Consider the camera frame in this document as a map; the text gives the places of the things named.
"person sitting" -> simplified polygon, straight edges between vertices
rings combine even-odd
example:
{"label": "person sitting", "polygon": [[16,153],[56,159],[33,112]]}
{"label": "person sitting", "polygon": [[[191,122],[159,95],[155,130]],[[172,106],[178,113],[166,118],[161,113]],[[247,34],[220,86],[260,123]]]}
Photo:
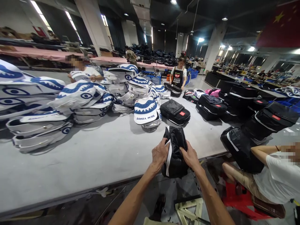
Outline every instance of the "person sitting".
{"label": "person sitting", "polygon": [[300,197],[300,142],[294,146],[256,146],[252,153],[265,167],[250,174],[225,162],[222,164],[227,182],[238,181],[251,194],[270,204],[285,204]]}

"workbench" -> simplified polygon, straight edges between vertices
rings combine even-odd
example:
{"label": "workbench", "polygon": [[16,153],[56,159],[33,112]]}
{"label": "workbench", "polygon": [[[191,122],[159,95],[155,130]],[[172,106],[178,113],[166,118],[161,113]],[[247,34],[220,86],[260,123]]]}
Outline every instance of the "workbench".
{"label": "workbench", "polygon": [[[221,120],[207,122],[195,104],[182,96],[173,99],[191,113],[184,132],[198,158],[225,154],[220,136],[230,125]],[[133,116],[133,113],[122,116],[109,111],[103,119],[76,125],[61,141],[27,154],[13,146],[7,130],[2,131],[0,218],[75,200],[95,189],[142,176],[165,127],[176,125],[163,118],[156,129],[147,130],[137,125]]]}

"chinese flag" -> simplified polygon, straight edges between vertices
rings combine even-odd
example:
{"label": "chinese flag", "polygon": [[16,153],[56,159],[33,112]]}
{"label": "chinese flag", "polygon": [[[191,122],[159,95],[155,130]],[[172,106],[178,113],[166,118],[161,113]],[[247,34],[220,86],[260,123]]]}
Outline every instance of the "chinese flag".
{"label": "chinese flag", "polygon": [[258,35],[256,47],[300,48],[300,1],[278,6]]}

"apron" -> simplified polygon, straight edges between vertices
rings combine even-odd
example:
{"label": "apron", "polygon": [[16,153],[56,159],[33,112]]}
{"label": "apron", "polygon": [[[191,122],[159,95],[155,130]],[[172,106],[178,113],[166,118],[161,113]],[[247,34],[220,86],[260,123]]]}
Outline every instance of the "apron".
{"label": "apron", "polygon": [[172,85],[175,85],[176,87],[181,88],[183,84],[183,71],[182,70],[176,70],[176,67],[173,72],[173,80]]}

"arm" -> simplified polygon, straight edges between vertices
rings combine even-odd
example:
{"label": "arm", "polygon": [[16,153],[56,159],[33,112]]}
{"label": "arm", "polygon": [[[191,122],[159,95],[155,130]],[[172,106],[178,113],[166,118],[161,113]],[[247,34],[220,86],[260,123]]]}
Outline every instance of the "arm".
{"label": "arm", "polygon": [[147,186],[160,171],[160,168],[167,159],[170,144],[165,146],[166,140],[166,138],[163,138],[158,146],[152,150],[152,163],[137,185],[127,195],[108,225],[132,225],[134,223],[140,210]]}
{"label": "arm", "polygon": [[266,166],[268,166],[266,160],[267,155],[278,152],[278,150],[276,146],[263,146],[263,145],[251,148],[253,155],[255,155],[256,158],[258,158]]}
{"label": "arm", "polygon": [[197,176],[211,224],[235,225],[221,198],[210,184],[205,170],[199,163],[197,153],[191,144],[187,141],[187,152],[182,147],[180,147],[180,150],[185,162],[194,170]]}

